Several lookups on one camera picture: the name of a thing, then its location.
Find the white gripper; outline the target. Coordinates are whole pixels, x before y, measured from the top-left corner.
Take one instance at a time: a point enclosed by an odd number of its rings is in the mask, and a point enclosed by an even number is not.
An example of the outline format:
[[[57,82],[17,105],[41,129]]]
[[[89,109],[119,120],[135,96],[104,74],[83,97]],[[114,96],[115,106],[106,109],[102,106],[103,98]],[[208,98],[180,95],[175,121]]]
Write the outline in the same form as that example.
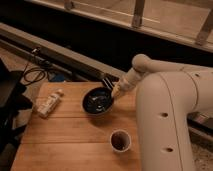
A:
[[[126,74],[124,74],[117,85],[113,87],[111,96],[118,98],[121,95],[121,91],[131,91],[144,77],[144,72],[138,72],[134,68],[131,68]]]

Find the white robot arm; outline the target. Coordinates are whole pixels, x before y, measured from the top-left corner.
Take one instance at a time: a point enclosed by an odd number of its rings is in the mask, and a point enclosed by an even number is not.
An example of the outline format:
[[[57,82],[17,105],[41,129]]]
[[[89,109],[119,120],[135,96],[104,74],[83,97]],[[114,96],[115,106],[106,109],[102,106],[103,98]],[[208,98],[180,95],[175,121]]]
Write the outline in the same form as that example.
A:
[[[196,171],[187,115],[213,108],[213,67],[138,54],[112,95],[131,90],[136,91],[142,171]]]

